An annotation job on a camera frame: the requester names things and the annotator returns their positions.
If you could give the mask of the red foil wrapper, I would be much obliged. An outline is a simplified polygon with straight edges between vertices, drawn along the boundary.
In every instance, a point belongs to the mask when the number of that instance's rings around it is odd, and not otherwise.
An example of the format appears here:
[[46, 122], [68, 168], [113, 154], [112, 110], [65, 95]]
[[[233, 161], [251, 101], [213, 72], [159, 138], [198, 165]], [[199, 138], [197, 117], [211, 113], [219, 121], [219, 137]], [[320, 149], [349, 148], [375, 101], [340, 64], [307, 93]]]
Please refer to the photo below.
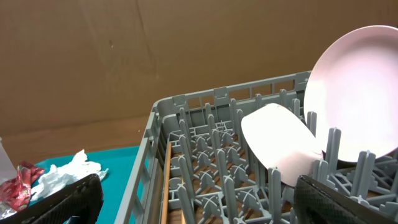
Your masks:
[[32, 184], [44, 171], [41, 167], [23, 161], [17, 166], [17, 176], [1, 184], [2, 220], [28, 207]]

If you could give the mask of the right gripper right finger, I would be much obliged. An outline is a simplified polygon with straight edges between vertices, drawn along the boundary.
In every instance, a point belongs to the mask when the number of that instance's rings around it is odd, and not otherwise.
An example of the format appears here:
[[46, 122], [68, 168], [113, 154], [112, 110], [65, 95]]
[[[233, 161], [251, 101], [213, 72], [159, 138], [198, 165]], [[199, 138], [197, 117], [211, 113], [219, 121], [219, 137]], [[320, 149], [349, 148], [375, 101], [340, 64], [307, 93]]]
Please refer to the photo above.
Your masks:
[[293, 209], [300, 224], [395, 223], [307, 175], [297, 179]]

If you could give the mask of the white napkin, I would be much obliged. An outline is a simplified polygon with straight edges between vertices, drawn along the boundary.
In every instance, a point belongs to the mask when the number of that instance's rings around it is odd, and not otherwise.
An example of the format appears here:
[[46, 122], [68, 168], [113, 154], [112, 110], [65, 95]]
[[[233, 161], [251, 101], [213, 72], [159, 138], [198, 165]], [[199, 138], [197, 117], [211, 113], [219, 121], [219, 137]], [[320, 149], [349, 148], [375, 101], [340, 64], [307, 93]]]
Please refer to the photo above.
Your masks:
[[38, 185], [32, 187], [30, 200], [46, 198], [90, 174], [96, 174], [103, 180], [108, 171], [109, 169], [103, 170], [100, 163], [89, 161], [85, 150], [82, 149], [68, 164], [61, 167], [52, 164], [50, 170], [39, 177]]

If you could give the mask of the large white plate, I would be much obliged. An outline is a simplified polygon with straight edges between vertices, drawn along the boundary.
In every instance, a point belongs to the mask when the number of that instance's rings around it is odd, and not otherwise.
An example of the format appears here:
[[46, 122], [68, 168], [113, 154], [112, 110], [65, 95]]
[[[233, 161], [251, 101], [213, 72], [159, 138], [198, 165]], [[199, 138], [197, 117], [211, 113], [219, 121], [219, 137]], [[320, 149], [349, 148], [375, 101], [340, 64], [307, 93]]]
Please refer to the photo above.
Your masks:
[[341, 161], [397, 149], [397, 28], [362, 27], [330, 45], [308, 78], [303, 109], [317, 114], [322, 147], [331, 128], [341, 131]]

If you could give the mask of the wooden chopstick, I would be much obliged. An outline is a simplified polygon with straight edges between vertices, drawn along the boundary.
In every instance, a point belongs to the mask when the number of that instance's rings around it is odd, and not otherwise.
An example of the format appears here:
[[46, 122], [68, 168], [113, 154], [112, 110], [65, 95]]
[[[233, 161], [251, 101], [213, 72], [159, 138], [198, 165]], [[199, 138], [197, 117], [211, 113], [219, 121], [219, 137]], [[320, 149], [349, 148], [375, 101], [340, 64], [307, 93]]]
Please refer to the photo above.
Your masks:
[[169, 180], [170, 180], [170, 159], [172, 154], [172, 144], [168, 144], [167, 155], [165, 158], [164, 165], [164, 193], [162, 200], [162, 211], [161, 211], [161, 219], [160, 224], [167, 224], [168, 217], [168, 201], [169, 201]]

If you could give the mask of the small pink bowl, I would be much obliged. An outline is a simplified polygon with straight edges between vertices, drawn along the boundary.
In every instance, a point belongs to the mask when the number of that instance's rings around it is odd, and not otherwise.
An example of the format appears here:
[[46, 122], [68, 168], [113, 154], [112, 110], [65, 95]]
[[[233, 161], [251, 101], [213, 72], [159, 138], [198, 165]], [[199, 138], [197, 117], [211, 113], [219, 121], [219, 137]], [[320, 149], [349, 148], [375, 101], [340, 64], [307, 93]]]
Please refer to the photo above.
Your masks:
[[323, 159], [315, 136], [290, 110], [270, 103], [241, 121], [245, 140], [267, 169], [279, 169], [281, 181], [294, 187], [300, 175], [311, 175], [313, 163]]

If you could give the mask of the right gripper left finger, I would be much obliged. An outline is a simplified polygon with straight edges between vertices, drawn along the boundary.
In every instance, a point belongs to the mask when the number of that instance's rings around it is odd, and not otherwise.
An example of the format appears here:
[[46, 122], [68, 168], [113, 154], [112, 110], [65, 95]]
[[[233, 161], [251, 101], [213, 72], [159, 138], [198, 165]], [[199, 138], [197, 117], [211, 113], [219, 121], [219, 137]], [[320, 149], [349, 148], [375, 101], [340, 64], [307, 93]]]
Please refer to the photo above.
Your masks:
[[1, 224], [95, 224], [104, 202], [98, 175], [90, 174], [1, 220]]

